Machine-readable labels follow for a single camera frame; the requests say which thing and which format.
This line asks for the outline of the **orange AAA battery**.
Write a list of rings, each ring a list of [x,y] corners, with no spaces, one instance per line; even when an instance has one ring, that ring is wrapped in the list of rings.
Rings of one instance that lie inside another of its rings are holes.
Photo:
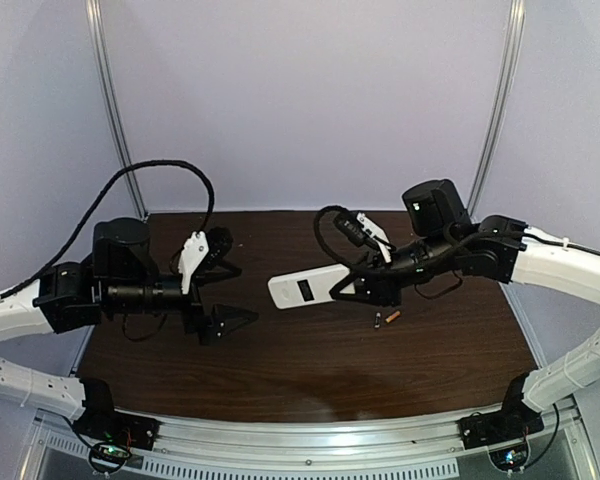
[[[400,312],[400,311],[395,311],[395,312],[391,313],[389,316],[387,316],[387,317],[384,319],[384,322],[385,322],[386,324],[390,324],[390,323],[392,323],[393,321],[395,321],[397,318],[399,318],[400,316],[401,316],[401,312]]]

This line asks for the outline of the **white remote control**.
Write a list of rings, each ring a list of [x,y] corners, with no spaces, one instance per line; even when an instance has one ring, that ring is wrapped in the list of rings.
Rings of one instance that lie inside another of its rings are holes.
[[[269,294],[280,310],[333,302],[331,289],[350,273],[343,265],[335,264],[272,277]]]

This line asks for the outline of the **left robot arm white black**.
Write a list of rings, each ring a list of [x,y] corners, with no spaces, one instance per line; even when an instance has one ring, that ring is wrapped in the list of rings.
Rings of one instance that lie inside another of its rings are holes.
[[[225,261],[233,238],[216,227],[193,233],[174,274],[159,270],[150,253],[149,226],[133,218],[99,222],[92,252],[81,262],[54,263],[33,280],[0,292],[0,342],[35,334],[62,334],[116,316],[181,318],[185,333],[213,342],[258,318],[248,309],[214,305],[206,311],[200,288],[237,278]],[[0,398],[44,409],[73,423],[117,417],[109,386],[98,379],[62,377],[0,357]]]

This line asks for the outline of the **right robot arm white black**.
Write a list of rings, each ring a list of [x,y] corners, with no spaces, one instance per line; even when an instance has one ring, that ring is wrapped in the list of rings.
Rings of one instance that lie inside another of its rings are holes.
[[[316,240],[346,271],[330,289],[332,299],[394,306],[402,289],[451,273],[544,287],[600,305],[600,252],[502,215],[475,223],[449,179],[420,183],[402,201],[418,237],[402,248],[361,212],[333,205],[316,215]],[[550,365],[512,380],[501,410],[534,418],[599,379],[600,327]]]

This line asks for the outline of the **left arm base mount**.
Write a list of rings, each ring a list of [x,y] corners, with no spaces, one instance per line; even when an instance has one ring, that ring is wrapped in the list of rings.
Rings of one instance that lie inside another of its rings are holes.
[[[108,478],[120,471],[133,449],[152,450],[160,426],[157,419],[118,411],[102,380],[79,379],[78,384],[84,393],[83,411],[68,425],[87,447],[87,462],[96,474]]]

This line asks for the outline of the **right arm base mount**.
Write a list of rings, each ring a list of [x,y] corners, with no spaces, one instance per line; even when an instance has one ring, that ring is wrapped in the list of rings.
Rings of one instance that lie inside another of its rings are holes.
[[[544,429],[541,414],[520,401],[503,403],[490,413],[474,412],[457,424],[465,450],[512,442],[509,447],[488,452],[491,464],[507,474],[526,468],[530,460],[528,436]]]

